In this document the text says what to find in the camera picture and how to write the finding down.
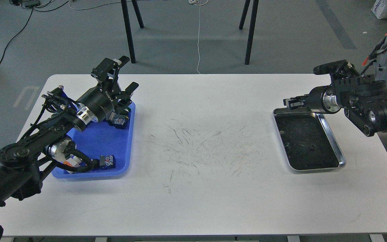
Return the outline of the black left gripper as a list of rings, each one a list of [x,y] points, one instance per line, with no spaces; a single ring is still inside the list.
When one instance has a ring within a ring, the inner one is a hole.
[[[132,82],[125,90],[121,90],[118,84],[120,68],[129,61],[127,56],[119,59],[105,58],[92,69],[91,76],[98,84],[78,98],[78,119],[83,123],[108,121],[112,112],[120,114],[131,105],[131,97],[139,84]]]

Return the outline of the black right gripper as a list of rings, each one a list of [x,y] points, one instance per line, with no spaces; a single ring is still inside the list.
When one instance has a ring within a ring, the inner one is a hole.
[[[318,114],[335,114],[341,110],[332,86],[315,87],[308,95],[285,98],[284,106],[289,110],[309,108]]]

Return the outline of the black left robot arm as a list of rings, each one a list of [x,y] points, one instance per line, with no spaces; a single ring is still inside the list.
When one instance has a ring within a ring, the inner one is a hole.
[[[67,133],[104,120],[122,127],[138,87],[132,82],[122,90],[118,84],[119,71],[129,60],[105,58],[91,72],[97,85],[78,100],[67,97],[63,86],[43,95],[45,102],[34,123],[16,143],[0,150],[0,207],[9,197],[21,201],[41,193],[43,180],[55,167],[84,173],[99,166],[100,160],[78,150]]]

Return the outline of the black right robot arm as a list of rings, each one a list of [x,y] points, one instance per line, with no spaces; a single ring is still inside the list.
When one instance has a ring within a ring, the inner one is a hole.
[[[345,116],[367,137],[387,132],[387,87],[374,75],[359,73],[343,59],[313,69],[315,75],[330,75],[331,83],[313,88],[309,94],[284,99],[288,109],[308,108],[318,114]]]

